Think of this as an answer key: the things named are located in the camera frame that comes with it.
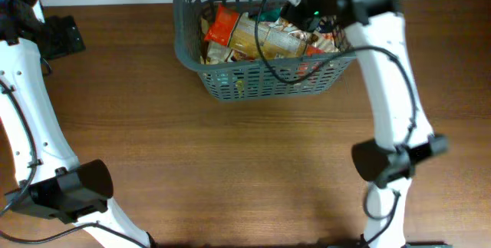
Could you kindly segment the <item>red spaghetti pasta packet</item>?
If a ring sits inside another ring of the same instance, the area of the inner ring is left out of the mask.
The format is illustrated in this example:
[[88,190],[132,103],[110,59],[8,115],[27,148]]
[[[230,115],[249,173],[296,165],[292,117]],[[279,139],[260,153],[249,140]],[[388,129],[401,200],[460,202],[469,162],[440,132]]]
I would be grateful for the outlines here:
[[275,29],[274,22],[256,22],[247,12],[238,13],[223,5],[216,11],[215,24],[220,16],[238,15],[228,46],[237,51],[238,61],[253,61],[260,58],[275,60],[279,58],[299,58],[324,52],[306,42]]

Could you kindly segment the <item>beige rice pouch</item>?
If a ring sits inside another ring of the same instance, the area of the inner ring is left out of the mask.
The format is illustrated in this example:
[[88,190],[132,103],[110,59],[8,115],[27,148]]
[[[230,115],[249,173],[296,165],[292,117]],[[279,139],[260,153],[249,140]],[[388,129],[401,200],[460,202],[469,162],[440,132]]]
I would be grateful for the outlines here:
[[238,17],[238,15],[220,16],[215,24],[201,18],[203,44],[206,49],[202,53],[202,64],[215,65],[238,61],[237,51],[228,46],[228,41]]

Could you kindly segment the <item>green Nescafe coffee bag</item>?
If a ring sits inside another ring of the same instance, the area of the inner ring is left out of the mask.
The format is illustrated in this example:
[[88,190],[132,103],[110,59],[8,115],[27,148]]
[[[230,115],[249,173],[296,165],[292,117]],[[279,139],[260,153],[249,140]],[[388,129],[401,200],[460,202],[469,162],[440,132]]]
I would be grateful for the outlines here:
[[254,21],[259,20],[260,22],[276,22],[281,17],[281,9],[271,9],[260,14],[251,15],[250,18]]

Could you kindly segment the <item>beige nut mix pouch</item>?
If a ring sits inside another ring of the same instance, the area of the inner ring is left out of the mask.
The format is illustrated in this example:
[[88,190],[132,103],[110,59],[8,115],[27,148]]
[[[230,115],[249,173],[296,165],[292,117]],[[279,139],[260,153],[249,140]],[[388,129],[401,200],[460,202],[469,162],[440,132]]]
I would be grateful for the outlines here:
[[339,52],[335,44],[334,29],[328,17],[321,18],[317,28],[312,33],[298,29],[283,18],[279,18],[275,22],[275,29],[286,32],[288,35],[296,37],[323,52]]

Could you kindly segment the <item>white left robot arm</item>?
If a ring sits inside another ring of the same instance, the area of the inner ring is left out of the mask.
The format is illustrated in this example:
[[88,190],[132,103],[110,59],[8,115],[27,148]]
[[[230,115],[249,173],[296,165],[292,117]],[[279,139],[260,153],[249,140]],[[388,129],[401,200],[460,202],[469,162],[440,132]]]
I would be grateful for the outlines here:
[[106,164],[81,164],[55,116],[44,85],[49,61],[83,50],[71,16],[45,17],[40,0],[1,0],[1,121],[18,183],[5,210],[60,220],[105,247],[153,247],[114,199]]

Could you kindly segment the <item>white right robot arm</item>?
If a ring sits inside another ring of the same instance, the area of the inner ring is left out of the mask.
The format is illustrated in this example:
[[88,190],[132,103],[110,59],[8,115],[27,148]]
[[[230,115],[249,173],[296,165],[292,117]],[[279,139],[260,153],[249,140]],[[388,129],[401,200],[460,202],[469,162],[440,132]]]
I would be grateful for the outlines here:
[[374,138],[351,155],[368,183],[362,247],[407,247],[404,215],[416,166],[448,149],[423,111],[407,54],[404,15],[398,0],[288,0],[291,21],[302,29],[313,18],[339,18],[355,52],[374,119]]

